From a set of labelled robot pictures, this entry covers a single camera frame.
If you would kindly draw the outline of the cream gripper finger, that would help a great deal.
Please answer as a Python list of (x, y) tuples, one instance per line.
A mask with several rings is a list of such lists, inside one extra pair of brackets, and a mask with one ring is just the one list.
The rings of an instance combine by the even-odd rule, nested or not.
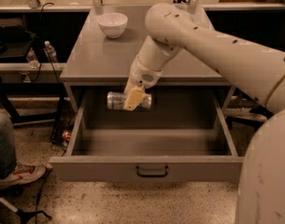
[(124, 89), (124, 93), (128, 94), (130, 92), (130, 90), (133, 88), (133, 86), (134, 86), (134, 84), (133, 84), (131, 78), (129, 77), (128, 80), (127, 80), (125, 89)]
[(146, 93), (139, 88), (130, 89), (124, 102), (123, 108), (127, 111), (134, 111), (144, 100)]

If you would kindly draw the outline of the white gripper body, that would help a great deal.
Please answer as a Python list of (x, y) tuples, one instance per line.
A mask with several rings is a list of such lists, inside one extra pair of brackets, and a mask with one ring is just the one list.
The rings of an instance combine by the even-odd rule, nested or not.
[(136, 57), (131, 65), (129, 77), (134, 84), (133, 88), (143, 87), (148, 89), (157, 83), (161, 75), (162, 71), (148, 68)]

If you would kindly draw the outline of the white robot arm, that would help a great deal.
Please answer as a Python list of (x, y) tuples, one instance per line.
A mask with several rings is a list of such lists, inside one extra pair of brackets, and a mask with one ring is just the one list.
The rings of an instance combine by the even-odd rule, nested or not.
[(180, 49), (215, 70), (271, 112), (253, 135), (239, 179), (235, 224), (285, 224), (285, 52), (201, 27), (169, 4), (147, 12), (149, 33), (125, 88), (134, 110)]

